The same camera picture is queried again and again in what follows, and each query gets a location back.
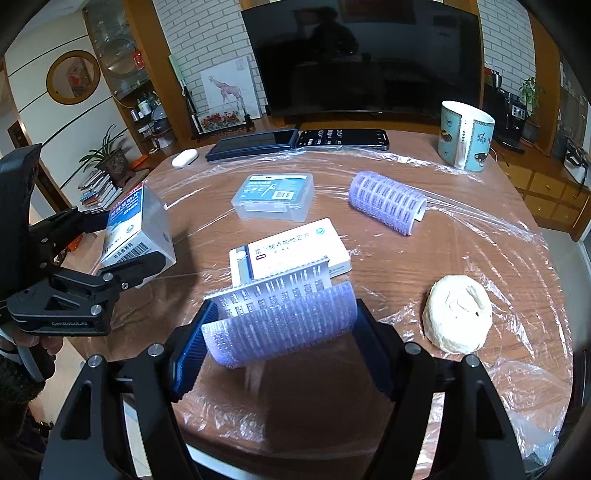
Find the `ceramic mug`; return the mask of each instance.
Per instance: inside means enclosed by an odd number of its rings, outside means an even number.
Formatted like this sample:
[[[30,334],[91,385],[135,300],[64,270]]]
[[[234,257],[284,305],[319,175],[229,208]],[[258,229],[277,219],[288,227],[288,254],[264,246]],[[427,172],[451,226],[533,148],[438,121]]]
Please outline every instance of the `ceramic mug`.
[[[481,171],[491,147],[495,119],[465,103],[441,103],[441,130],[437,153],[461,170]]]

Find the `black phone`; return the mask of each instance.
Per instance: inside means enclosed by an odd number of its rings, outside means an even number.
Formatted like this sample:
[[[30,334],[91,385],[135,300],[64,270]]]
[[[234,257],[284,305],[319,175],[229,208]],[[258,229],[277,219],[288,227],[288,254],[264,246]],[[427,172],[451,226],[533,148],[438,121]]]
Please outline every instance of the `black phone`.
[[[295,128],[223,138],[205,155],[207,161],[290,150],[296,147]]]
[[[339,128],[324,130],[305,130],[297,142],[298,147],[354,147],[387,150],[390,141],[384,130],[379,128]]]

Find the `plastic container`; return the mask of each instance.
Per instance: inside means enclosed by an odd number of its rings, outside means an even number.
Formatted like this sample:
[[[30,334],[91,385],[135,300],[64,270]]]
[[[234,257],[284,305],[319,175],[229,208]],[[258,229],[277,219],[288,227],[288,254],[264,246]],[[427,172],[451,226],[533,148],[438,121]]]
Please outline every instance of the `plastic container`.
[[[304,222],[314,199],[310,173],[250,175],[234,195],[238,216]]]

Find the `bottle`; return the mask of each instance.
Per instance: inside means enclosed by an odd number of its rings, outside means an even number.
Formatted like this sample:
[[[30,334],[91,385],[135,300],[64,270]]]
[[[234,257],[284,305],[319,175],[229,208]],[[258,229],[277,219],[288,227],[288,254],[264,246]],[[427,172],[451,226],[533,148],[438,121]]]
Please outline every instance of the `bottle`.
[[[156,92],[152,91],[148,94],[148,101],[150,103],[150,107],[154,110],[158,106],[158,96]]]
[[[148,96],[146,94],[139,97],[138,108],[144,115],[149,115],[152,112],[152,107],[150,107],[150,102],[148,101]]]

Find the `mug handle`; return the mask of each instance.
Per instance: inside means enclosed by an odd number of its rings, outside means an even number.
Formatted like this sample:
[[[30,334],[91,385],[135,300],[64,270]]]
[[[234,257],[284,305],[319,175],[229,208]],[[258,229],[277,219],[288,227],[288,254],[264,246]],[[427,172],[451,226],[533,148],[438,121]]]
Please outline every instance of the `mug handle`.
[[[460,170],[466,169],[466,150],[468,148],[467,139],[472,136],[472,129],[474,128],[474,122],[472,119],[467,119],[462,115],[460,121],[460,135],[457,139],[456,145],[456,159],[454,166]]]

